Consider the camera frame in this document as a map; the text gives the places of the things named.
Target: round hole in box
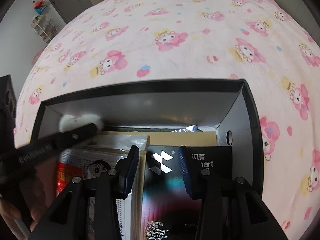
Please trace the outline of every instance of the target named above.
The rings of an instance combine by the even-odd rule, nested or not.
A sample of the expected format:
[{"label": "round hole in box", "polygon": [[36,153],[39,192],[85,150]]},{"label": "round hole in box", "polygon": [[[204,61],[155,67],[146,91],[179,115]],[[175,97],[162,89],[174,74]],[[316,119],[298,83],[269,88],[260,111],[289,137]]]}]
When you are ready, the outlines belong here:
[{"label": "round hole in box", "polygon": [[227,144],[232,145],[232,132],[230,130],[227,131]]},{"label": "round hole in box", "polygon": [[9,105],[10,102],[10,91],[7,91],[5,94],[5,104]]},{"label": "round hole in box", "polygon": [[10,103],[9,103],[9,112],[12,113],[12,110],[13,110],[13,103],[12,103],[12,100],[11,100]]}]

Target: human hand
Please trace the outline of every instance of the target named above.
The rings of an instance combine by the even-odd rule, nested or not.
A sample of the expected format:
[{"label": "human hand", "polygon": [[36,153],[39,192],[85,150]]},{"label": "human hand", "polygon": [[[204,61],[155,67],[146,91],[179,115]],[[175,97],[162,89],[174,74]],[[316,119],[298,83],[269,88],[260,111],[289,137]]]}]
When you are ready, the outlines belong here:
[{"label": "human hand", "polygon": [[[33,182],[33,194],[35,195],[33,205],[30,209],[33,222],[31,223],[30,230],[33,231],[47,207],[45,206],[45,193],[43,184],[38,177],[35,177]],[[20,229],[14,222],[14,219],[21,219],[20,211],[8,201],[0,197],[0,214],[4,221],[19,240],[25,240],[25,236],[21,233]]]}]

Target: screen protector box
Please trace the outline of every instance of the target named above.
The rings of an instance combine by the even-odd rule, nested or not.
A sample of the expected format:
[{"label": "screen protector box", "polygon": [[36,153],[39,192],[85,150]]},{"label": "screen protector box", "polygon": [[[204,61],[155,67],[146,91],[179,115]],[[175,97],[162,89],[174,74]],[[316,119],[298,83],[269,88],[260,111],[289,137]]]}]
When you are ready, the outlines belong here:
[{"label": "screen protector box", "polygon": [[[201,169],[231,179],[231,146],[187,147]],[[147,148],[142,199],[141,240],[194,240],[201,200],[192,200],[185,190],[178,161],[179,146]]]}]

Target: red packet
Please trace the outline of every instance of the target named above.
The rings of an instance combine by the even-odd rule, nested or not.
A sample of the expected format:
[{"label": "red packet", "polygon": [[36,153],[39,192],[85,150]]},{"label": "red packet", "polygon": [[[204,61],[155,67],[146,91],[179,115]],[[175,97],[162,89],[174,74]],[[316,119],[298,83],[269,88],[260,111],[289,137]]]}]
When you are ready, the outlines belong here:
[{"label": "red packet", "polygon": [[69,181],[76,176],[82,176],[82,168],[58,163],[56,184],[57,195],[59,195],[64,187],[69,183]]}]

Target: open storage box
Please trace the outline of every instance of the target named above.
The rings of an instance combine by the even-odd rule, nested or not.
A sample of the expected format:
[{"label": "open storage box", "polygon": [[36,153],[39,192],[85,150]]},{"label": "open storage box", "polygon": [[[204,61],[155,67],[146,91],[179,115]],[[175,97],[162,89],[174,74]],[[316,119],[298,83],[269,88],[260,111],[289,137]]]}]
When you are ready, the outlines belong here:
[{"label": "open storage box", "polygon": [[64,114],[97,114],[108,126],[214,127],[218,145],[232,146],[232,179],[244,177],[262,196],[262,135],[245,80],[147,81],[69,93],[41,103],[31,141],[58,132]]}]

